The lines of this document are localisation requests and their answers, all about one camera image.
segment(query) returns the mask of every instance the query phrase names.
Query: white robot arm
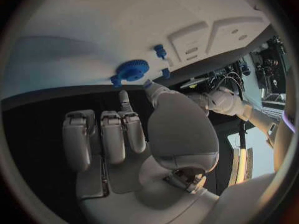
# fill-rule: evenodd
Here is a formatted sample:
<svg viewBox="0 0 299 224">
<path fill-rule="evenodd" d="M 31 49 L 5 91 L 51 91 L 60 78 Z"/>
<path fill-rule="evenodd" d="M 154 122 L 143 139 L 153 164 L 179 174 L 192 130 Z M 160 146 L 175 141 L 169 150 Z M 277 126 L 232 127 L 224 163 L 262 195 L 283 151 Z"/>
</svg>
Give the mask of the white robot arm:
<svg viewBox="0 0 299 224">
<path fill-rule="evenodd" d="M 274 146 L 278 123 L 261 111 L 254 109 L 249 102 L 242 101 L 231 90 L 220 87 L 209 94 L 192 94 L 189 97 L 206 110 L 231 116 L 237 115 L 240 119 L 249 121 L 266 135 L 269 145 Z"/>
</svg>

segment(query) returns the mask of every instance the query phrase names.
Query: robotic hand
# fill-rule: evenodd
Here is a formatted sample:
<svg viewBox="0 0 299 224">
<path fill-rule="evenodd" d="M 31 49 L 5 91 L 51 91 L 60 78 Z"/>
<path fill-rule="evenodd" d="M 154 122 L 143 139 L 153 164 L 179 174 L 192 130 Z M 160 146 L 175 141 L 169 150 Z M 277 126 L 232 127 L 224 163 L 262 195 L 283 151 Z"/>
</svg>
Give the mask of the robotic hand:
<svg viewBox="0 0 299 224">
<path fill-rule="evenodd" d="M 205 110 L 231 116 L 237 115 L 244 121 L 250 121 L 266 135 L 269 145 L 273 147 L 278 123 L 261 111 L 254 109 L 249 102 L 242 101 L 231 90 L 220 87 L 208 94 L 190 94 L 189 98 Z"/>
</svg>

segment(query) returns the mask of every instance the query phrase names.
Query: blue plastic part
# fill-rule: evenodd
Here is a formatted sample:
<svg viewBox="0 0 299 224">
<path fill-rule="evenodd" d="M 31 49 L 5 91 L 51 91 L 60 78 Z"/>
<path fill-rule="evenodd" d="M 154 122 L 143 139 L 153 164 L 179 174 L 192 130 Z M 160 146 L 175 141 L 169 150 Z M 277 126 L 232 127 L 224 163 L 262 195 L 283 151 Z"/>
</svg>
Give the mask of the blue plastic part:
<svg viewBox="0 0 299 224">
<path fill-rule="evenodd" d="M 170 71 L 168 68 L 163 69 L 162 74 L 163 74 L 164 78 L 166 78 L 166 79 L 170 78 Z"/>
<path fill-rule="evenodd" d="M 165 56 L 166 56 L 167 53 L 166 53 L 166 51 L 165 51 L 162 44 L 154 46 L 153 49 L 156 51 L 156 54 L 157 54 L 158 58 L 162 58 L 163 60 L 165 59 Z"/>
<path fill-rule="evenodd" d="M 127 61 L 119 66 L 116 70 L 116 75 L 110 78 L 114 87 L 121 87 L 122 80 L 136 81 L 144 76 L 150 69 L 145 60 Z"/>
</svg>

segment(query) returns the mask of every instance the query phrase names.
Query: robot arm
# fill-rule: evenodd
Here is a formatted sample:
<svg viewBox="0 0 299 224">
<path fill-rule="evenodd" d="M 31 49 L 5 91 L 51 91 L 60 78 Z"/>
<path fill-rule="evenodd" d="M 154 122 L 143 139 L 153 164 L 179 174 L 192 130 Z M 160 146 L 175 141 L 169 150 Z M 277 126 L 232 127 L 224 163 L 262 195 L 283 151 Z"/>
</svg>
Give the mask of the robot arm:
<svg viewBox="0 0 299 224">
<path fill-rule="evenodd" d="M 220 87 L 206 95 L 196 94 L 189 97 L 206 110 L 231 116 L 237 115 L 242 120 L 249 121 L 266 135 L 269 145 L 273 147 L 278 123 L 254 109 L 249 102 L 242 101 L 231 90 Z"/>
</svg>

